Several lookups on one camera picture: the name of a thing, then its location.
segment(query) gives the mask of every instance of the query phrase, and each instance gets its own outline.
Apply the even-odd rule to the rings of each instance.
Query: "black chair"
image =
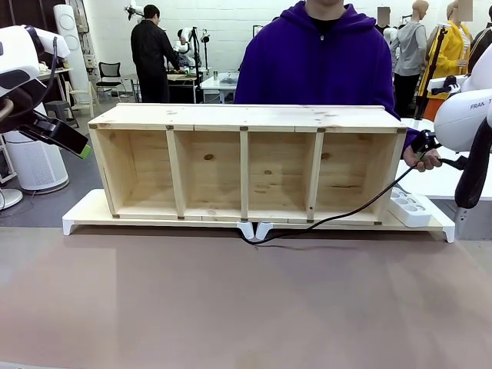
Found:
[[[98,88],[98,92],[100,88],[103,88],[103,91],[107,91],[104,90],[104,88],[110,88],[112,90],[113,88],[116,88],[119,85],[122,85],[123,89],[126,92],[125,84],[121,80],[120,67],[121,67],[121,63],[114,63],[114,64],[99,63],[99,75],[101,76],[101,81],[95,84]],[[120,78],[120,80],[114,82],[106,82],[104,81],[104,78]],[[119,91],[116,90],[116,93],[118,94],[118,100],[121,102]]]

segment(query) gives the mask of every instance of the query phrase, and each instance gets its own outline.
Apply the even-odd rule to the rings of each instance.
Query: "hand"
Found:
[[[468,60],[465,59],[460,59],[457,61],[457,66],[458,67],[467,67],[468,66]]]
[[[409,167],[413,167],[418,163],[418,157],[414,153],[414,150],[412,149],[411,146],[408,146],[404,153],[403,153],[403,159],[405,160],[405,163]],[[420,173],[424,173],[426,170],[431,171],[432,169],[439,168],[442,166],[443,163],[439,161],[439,154],[437,153],[436,150],[430,150],[426,155],[422,158],[422,160],[418,163],[417,165],[417,170]]]

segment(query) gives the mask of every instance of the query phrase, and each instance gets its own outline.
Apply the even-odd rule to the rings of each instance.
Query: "wooden cubby shelf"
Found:
[[[382,107],[120,104],[89,124],[114,218],[308,224],[394,179]],[[339,224],[377,224],[389,194]]]

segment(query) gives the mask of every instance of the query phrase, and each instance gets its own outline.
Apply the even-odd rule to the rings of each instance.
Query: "person in black coat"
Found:
[[[161,13],[154,5],[144,8],[145,19],[131,32],[131,53],[144,103],[169,102],[168,75],[164,57],[179,71],[178,58],[166,32],[158,27]]]

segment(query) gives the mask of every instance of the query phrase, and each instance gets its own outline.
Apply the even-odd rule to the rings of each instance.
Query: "black cable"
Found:
[[[424,156],[424,153],[419,157],[418,159],[418,163],[420,162],[420,160],[423,158]],[[313,231],[315,228],[319,227],[320,225],[323,225],[325,223],[328,223],[329,221],[336,221],[338,219],[342,219],[342,218],[347,218],[347,217],[350,217],[351,215],[354,215],[354,214],[357,214],[357,213],[360,213],[361,211],[369,208],[374,202],[376,202],[377,200],[379,200],[384,194],[386,194],[386,192],[388,192],[389,190],[391,190],[396,184],[398,184],[398,182],[400,182],[403,178],[405,178],[411,171],[413,171],[417,166],[418,166],[418,163],[416,163],[415,165],[413,165],[412,167],[410,167],[406,172],[404,172],[399,178],[397,178],[396,180],[394,180],[393,182],[391,182],[391,184],[389,184],[380,194],[378,194],[375,198],[373,198],[372,200],[370,200],[368,203],[362,205],[361,207],[359,207],[358,209],[355,209],[349,213],[346,213],[346,214],[342,214],[342,215],[337,215],[335,217],[331,217],[331,218],[326,218],[326,219],[323,219],[322,221],[319,221],[318,223],[316,224],[313,224],[312,226],[310,226],[309,228],[306,228],[306,229],[303,229],[301,231],[297,231],[297,232],[293,232],[293,233],[288,233],[288,234],[279,234],[278,236],[274,236],[274,237],[271,237],[267,240],[263,240],[263,241],[249,241],[248,239],[246,239],[244,237],[243,234],[241,234],[241,237],[243,239],[244,242],[252,245],[252,246],[256,246],[256,247],[261,247],[261,248],[289,248],[289,247],[285,247],[285,246],[276,246],[276,245],[272,245],[272,246],[261,246],[263,244],[266,244],[268,242],[271,242],[273,240],[277,240],[279,238],[289,238],[289,237],[297,237],[297,236],[300,236],[302,234],[306,234],[310,231]]]
[[[46,90],[45,92],[43,93],[43,95],[40,97],[40,99],[35,103],[33,104],[33,106],[31,106],[30,108],[28,109],[25,109],[24,111],[20,111],[19,113],[15,113],[13,115],[9,115],[8,118],[17,118],[21,115],[24,115],[25,113],[29,113],[30,111],[32,111],[36,106],[38,106],[39,104],[41,104],[43,102],[43,100],[45,100],[46,96],[48,95],[49,91],[51,90],[51,88],[53,87],[53,83],[55,81],[55,71],[56,71],[56,62],[58,60],[58,44],[56,43],[56,40],[57,38],[55,37],[53,39],[53,61],[52,61],[52,73],[50,74],[49,76],[49,83],[48,83],[48,87],[46,87]]]

